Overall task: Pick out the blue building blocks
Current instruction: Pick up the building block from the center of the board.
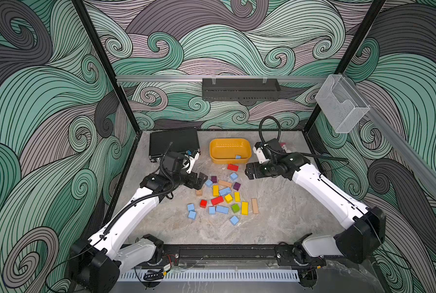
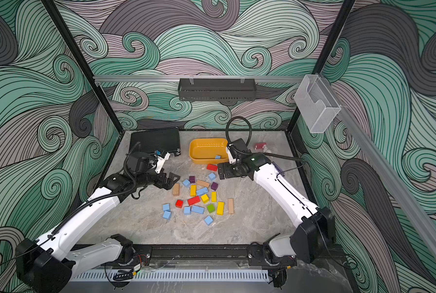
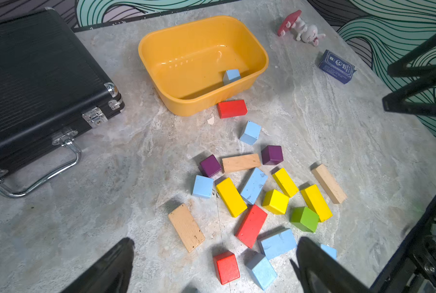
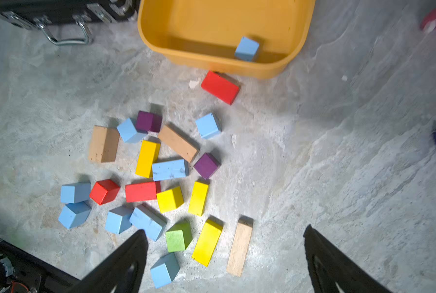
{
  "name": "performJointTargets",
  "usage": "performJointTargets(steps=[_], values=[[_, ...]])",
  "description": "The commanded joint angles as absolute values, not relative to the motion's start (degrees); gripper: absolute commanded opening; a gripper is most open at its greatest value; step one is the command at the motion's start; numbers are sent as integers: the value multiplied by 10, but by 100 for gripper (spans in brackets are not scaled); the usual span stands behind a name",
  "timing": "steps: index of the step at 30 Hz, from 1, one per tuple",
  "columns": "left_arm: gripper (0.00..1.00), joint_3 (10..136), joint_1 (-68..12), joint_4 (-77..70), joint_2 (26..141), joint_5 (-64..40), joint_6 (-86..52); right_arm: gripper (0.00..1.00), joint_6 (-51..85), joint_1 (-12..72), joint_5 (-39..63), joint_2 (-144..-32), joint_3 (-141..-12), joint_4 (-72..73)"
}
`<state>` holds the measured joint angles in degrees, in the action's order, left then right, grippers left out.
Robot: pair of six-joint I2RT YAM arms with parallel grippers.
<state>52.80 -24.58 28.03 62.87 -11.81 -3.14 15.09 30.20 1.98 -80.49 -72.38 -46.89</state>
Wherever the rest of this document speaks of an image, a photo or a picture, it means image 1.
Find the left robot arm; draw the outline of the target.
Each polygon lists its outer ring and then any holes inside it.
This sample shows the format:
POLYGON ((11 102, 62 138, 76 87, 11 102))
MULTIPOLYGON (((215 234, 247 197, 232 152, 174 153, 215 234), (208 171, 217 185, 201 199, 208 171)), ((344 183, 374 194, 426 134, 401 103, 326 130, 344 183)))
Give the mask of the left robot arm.
POLYGON ((144 262, 161 262, 162 240, 147 234, 135 244, 124 243, 145 216, 177 188, 203 187, 207 175, 192 170, 199 157, 199 152, 193 156, 166 152, 158 169, 144 177, 130 201, 108 223, 71 246, 68 277, 91 293, 108 293, 125 272, 144 262))

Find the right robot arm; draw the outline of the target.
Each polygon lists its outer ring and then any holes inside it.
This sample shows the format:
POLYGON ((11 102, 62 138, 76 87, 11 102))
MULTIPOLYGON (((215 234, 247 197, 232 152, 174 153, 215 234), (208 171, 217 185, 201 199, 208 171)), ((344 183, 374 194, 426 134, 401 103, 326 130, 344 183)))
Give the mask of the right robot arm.
POLYGON ((265 139, 263 126, 268 120, 275 122, 277 131, 281 131, 281 124, 275 117, 266 116, 259 122, 259 141, 253 148, 258 160, 246 165, 248 179, 286 179, 294 183, 330 212, 343 229, 334 235, 308 233, 302 236, 291 249, 296 265, 314 269, 325 265, 324 259, 331 256, 361 264, 384 243, 385 213, 345 193, 319 171, 308 156, 285 151, 279 137, 265 139))

